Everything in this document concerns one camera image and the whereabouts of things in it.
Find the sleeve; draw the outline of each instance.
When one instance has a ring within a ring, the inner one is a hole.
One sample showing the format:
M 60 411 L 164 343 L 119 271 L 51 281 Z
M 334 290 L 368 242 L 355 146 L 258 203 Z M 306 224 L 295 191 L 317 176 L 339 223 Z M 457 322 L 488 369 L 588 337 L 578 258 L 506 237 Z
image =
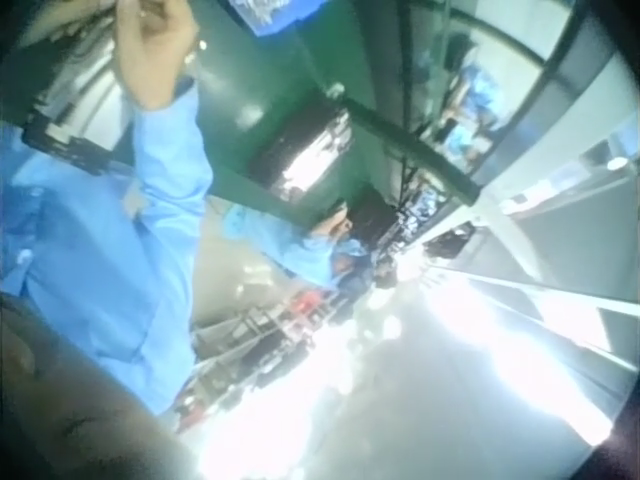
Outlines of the sleeve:
M 202 134 L 196 124 L 198 92 L 185 79 L 177 99 L 164 110 L 137 111 L 133 144 L 136 176 L 147 206 L 135 218 L 164 298 L 178 314 L 191 313 L 192 275 L 213 181 Z

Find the person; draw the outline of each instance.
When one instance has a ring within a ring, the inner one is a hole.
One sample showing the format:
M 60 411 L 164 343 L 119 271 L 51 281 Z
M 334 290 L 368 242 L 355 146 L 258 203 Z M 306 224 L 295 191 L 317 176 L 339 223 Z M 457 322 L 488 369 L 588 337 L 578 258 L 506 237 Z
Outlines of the person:
M 92 176 L 3 126 L 0 288 L 158 415 L 194 364 L 192 274 L 213 172 L 196 125 L 196 85 L 180 78 L 198 26 L 187 0 L 152 3 L 162 15 L 118 0 L 115 25 L 147 205 L 126 213 L 120 187 L 133 174 L 123 164 Z
M 504 98 L 498 82 L 486 69 L 471 61 L 461 68 L 457 85 L 448 99 L 442 117 L 448 126 L 441 136 L 446 138 L 447 131 L 463 122 L 472 122 L 477 127 L 476 134 L 489 132 L 500 123 L 503 108 Z
M 364 246 L 349 237 L 352 228 L 348 207 L 335 211 L 306 231 L 281 218 L 234 205 L 223 220 L 225 235 L 245 239 L 283 269 L 318 287 L 335 290 L 367 255 Z

